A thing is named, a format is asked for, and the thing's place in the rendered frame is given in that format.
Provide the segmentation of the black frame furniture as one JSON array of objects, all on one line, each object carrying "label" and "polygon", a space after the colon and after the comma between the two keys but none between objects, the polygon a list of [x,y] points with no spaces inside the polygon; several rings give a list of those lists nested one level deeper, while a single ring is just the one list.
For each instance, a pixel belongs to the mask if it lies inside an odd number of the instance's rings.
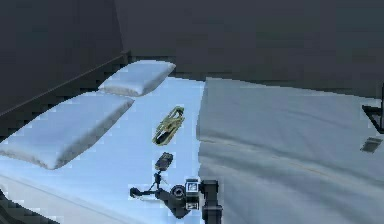
[{"label": "black frame furniture", "polygon": [[384,84],[381,89],[381,104],[379,107],[363,105],[362,110],[367,115],[376,131],[384,134]]}]

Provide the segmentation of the grey bed blanket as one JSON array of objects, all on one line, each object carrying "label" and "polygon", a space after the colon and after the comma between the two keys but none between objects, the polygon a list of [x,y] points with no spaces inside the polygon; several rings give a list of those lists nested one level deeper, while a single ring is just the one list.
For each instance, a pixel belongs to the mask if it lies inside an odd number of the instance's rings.
[{"label": "grey bed blanket", "polygon": [[384,224],[384,135],[362,110],[378,103],[207,79],[199,175],[219,182],[223,224]]}]

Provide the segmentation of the small white pillow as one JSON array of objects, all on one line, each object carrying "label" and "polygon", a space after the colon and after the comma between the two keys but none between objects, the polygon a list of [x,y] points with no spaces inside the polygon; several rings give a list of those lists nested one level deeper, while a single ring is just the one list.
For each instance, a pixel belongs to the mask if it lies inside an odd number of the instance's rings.
[{"label": "small white pillow", "polygon": [[139,60],[119,69],[99,87],[108,93],[141,97],[155,90],[176,68],[171,62]]}]

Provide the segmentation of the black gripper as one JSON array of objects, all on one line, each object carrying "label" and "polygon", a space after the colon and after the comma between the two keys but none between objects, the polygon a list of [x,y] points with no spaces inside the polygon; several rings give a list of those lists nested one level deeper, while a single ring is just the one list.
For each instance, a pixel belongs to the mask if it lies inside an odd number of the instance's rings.
[{"label": "black gripper", "polygon": [[141,191],[138,188],[132,187],[129,194],[132,198],[155,195],[155,197],[164,202],[165,206],[171,211],[171,213],[178,219],[184,218],[189,210],[186,209],[186,192],[183,185],[175,185],[170,191],[165,191],[160,188],[162,181],[162,171],[158,171],[154,174],[154,185],[157,191],[146,190]]}]

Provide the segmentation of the small black box device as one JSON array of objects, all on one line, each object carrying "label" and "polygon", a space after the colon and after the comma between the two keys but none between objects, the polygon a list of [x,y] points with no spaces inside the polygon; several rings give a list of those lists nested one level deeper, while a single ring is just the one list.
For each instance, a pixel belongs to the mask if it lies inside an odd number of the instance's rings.
[{"label": "small black box device", "polygon": [[167,152],[164,152],[157,162],[155,163],[155,169],[159,171],[166,171],[173,161],[173,155]]}]

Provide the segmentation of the grey flat rectangle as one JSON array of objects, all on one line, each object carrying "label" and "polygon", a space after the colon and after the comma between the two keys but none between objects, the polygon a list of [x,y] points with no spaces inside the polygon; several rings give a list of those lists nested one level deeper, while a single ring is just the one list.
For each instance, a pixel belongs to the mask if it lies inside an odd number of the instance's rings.
[{"label": "grey flat rectangle", "polygon": [[382,139],[369,137],[363,144],[361,151],[367,153],[374,153],[382,142]]}]

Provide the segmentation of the olive green ribbed device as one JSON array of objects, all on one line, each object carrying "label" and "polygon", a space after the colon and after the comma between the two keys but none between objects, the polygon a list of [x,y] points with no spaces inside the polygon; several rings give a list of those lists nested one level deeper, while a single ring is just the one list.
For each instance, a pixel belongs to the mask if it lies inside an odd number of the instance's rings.
[{"label": "olive green ribbed device", "polygon": [[169,114],[159,123],[152,142],[157,146],[167,145],[181,127],[184,117],[184,108],[175,106]]}]

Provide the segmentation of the large white pillow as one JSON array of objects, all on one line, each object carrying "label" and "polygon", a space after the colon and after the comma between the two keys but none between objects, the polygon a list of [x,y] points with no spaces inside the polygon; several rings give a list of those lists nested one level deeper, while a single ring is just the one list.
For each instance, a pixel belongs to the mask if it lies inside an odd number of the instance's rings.
[{"label": "large white pillow", "polygon": [[0,155],[58,169],[92,147],[133,103],[130,97],[99,91],[78,95],[0,142]]}]

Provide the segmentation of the pale blue bed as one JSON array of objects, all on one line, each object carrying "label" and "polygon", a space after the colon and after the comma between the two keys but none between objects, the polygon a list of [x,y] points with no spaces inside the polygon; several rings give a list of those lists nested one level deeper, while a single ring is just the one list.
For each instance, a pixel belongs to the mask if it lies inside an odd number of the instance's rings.
[{"label": "pale blue bed", "polygon": [[[203,224],[198,211],[178,219],[161,201],[134,199],[129,191],[151,184],[163,151],[174,157],[165,174],[169,185],[207,180],[199,175],[197,138],[206,80],[168,78],[132,98],[132,106],[92,147],[58,169],[0,155],[0,195],[23,224]],[[185,120],[162,148],[152,142],[155,128],[175,106],[184,108]]]}]

